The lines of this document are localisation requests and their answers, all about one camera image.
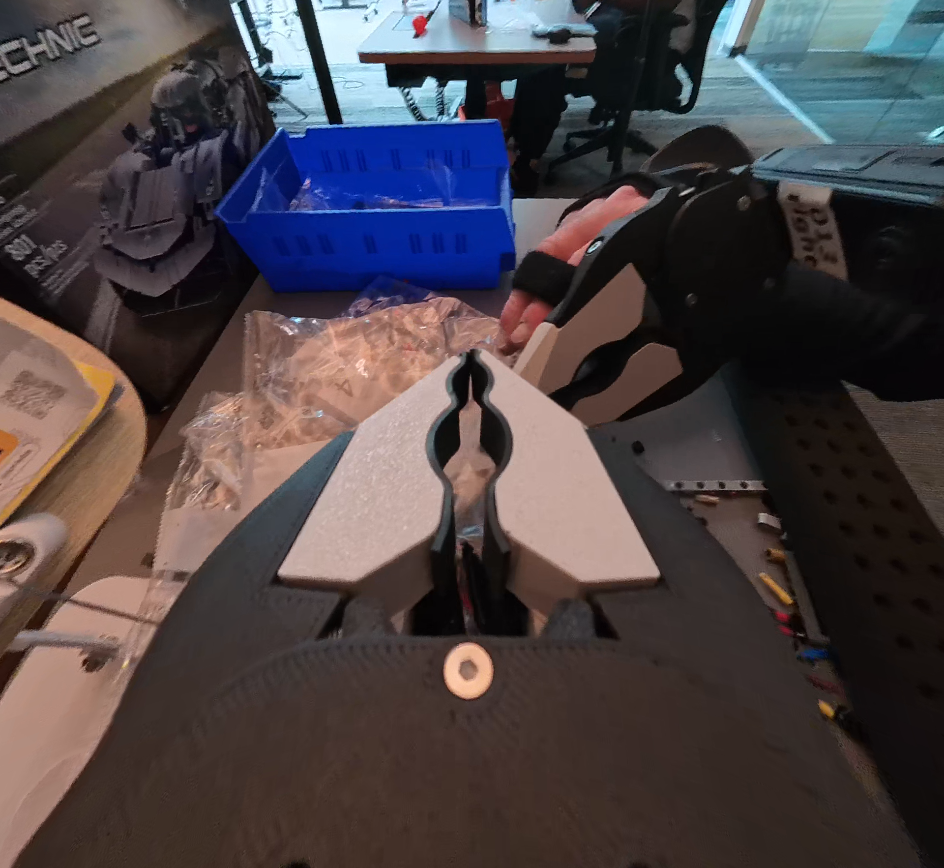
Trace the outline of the blue plastic bin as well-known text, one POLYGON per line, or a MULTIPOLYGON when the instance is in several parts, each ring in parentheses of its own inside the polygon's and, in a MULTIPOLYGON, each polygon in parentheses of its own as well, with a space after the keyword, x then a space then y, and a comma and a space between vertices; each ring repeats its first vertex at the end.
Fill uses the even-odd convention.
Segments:
POLYGON ((278 293, 357 291, 384 275, 437 289, 490 289, 515 266, 510 166, 500 122, 451 120, 278 130, 215 212, 278 293), (501 174, 488 208, 252 213, 265 172, 365 173, 441 161, 501 174))

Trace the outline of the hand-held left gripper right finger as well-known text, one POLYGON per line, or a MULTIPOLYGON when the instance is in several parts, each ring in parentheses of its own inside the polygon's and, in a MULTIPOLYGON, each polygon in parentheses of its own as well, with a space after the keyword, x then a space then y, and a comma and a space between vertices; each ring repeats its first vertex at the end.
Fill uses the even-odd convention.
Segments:
POLYGON ((526 634, 563 601, 652 587, 660 571, 584 425, 496 357, 472 353, 485 490, 472 603, 486 635, 526 634))

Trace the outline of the wooden office desk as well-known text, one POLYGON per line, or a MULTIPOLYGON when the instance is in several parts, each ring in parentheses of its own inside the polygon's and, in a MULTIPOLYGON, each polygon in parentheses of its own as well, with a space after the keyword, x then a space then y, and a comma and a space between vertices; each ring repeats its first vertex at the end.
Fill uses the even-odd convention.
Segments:
POLYGON ((466 83, 467 119, 484 119, 490 83, 515 81, 557 64, 588 64, 596 43, 570 0, 502 0, 488 5, 487 24, 471 27, 438 8, 422 35, 407 12, 393 12, 358 48, 363 64, 385 69, 389 87, 430 78, 466 83))

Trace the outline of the person's right forearm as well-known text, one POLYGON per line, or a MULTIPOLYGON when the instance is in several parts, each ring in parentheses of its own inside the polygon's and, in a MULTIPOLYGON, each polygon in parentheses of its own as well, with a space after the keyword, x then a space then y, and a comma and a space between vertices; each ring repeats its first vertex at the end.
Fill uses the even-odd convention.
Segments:
POLYGON ((769 377, 849 383, 885 402, 943 398, 942 316, 795 263, 737 340, 735 356, 769 377))

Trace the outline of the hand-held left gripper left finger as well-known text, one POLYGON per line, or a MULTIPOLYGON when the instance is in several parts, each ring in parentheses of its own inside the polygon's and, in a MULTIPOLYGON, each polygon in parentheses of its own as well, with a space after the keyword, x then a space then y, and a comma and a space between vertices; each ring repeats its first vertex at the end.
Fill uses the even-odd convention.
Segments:
POLYGON ((461 443, 473 356, 448 358, 358 426, 279 566, 281 584, 365 597, 389 618, 419 607, 420 634, 464 630, 444 467, 461 443))

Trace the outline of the wooden and white book stand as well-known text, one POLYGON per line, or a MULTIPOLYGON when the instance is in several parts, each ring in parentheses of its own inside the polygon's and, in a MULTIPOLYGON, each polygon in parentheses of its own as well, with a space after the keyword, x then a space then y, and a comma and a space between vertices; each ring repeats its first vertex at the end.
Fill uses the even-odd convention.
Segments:
POLYGON ((134 486, 147 444, 141 400, 84 340, 2 299, 2 320, 116 378, 95 425, 2 523, 2 866, 76 780, 108 725, 126 647, 151 631, 148 579, 62 584, 134 486))

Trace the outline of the car building instruction booklet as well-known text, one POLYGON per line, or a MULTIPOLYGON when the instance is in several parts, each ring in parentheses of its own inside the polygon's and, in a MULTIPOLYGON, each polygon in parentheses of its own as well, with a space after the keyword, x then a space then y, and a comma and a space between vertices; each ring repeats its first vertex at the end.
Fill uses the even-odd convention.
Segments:
POLYGON ((107 369, 1 321, 1 522, 95 425, 112 399, 107 369))

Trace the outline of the person's right hand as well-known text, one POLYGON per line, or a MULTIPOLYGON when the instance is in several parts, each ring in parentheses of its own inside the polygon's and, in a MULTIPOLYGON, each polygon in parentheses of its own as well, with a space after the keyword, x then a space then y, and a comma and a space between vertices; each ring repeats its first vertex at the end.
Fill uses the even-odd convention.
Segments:
MULTIPOLYGON (((537 251, 576 266, 594 238, 609 224, 635 213, 648 199, 626 185, 605 199, 589 202, 567 215, 537 251)), ((553 305, 522 289, 513 288, 501 312, 498 348, 504 355, 519 352, 549 316, 553 305)))

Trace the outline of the black steel pillar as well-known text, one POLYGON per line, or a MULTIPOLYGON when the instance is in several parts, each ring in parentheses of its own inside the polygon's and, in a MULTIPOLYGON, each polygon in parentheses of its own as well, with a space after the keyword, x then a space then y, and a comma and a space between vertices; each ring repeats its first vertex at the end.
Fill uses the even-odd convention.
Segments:
POLYGON ((333 77, 325 56, 320 27, 313 8, 313 1, 294 1, 324 106, 326 120, 330 125, 343 125, 344 119, 337 99, 333 77))

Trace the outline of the clear plastic parts bag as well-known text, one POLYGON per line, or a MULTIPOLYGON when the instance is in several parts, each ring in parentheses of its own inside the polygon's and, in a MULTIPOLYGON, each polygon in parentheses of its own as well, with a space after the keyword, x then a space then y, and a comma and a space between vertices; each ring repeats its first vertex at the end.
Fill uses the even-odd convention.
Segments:
POLYGON ((243 392, 206 394, 180 430, 183 449, 164 512, 238 511, 249 471, 246 459, 295 443, 297 415, 295 410, 259 407, 243 392))
MULTIPOLYGON (((196 437, 189 437, 161 513, 153 572, 192 574, 248 513, 326 445, 320 440, 242 451, 233 437, 210 437, 201 448, 196 437)), ((494 470, 478 442, 478 425, 463 426, 460 448, 445 471, 453 486, 458 583, 470 632, 483 629, 475 607, 484 603, 484 576, 477 569, 484 541, 485 488, 494 470)))
POLYGON ((243 434, 251 449, 329 441, 451 357, 499 353, 499 320, 453 296, 361 295, 331 319, 245 319, 243 434))

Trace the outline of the black office chair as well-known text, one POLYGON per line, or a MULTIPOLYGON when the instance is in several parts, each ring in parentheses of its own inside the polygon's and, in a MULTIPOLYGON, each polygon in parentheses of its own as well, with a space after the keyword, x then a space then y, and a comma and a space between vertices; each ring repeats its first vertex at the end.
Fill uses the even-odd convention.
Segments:
POLYGON ((625 92, 595 107, 601 112, 600 126, 566 135, 563 153, 548 165, 546 181, 552 182, 561 166, 601 150, 611 165, 611 178, 622 174, 626 151, 655 154, 655 146, 631 129, 631 120, 639 113, 683 116, 694 109, 707 46, 727 1, 695 0, 689 19, 676 12, 625 18, 614 38, 615 51, 631 58, 625 64, 625 92))

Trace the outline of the clear plastic bags in bin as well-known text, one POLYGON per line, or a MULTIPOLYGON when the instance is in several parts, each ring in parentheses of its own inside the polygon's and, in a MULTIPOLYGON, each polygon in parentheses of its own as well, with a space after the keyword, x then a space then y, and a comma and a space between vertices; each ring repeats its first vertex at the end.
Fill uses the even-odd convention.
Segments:
POLYGON ((328 173, 288 166, 265 172, 249 205, 252 213, 348 212, 488 208, 503 201, 502 175, 455 168, 441 161, 425 166, 328 173))

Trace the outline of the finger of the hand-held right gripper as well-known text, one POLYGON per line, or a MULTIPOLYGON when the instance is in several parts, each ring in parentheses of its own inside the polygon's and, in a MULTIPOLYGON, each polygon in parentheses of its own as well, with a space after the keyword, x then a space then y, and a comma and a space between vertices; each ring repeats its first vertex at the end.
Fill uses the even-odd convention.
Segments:
POLYGON ((678 352, 647 343, 632 354, 616 380, 579 399, 570 413, 586 427, 617 421, 682 373, 678 352))
POLYGON ((636 269, 623 269, 575 316, 542 322, 518 356, 514 372, 544 394, 568 386, 597 348, 620 341, 640 323, 646 286, 636 269))

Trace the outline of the pile of toy bricks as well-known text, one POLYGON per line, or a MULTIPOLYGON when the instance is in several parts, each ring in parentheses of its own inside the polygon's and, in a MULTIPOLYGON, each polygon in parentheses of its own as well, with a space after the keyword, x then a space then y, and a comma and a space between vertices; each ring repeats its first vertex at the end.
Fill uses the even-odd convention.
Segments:
MULTIPOLYGON (((752 453, 718 434, 674 442, 631 436, 639 467, 660 486, 665 480, 764 480, 752 453)), ((832 645, 788 548, 782 518, 770 494, 685 496, 669 492, 724 548, 745 574, 792 650, 800 672, 817 695, 820 717, 852 733, 858 720, 833 661, 832 645)))

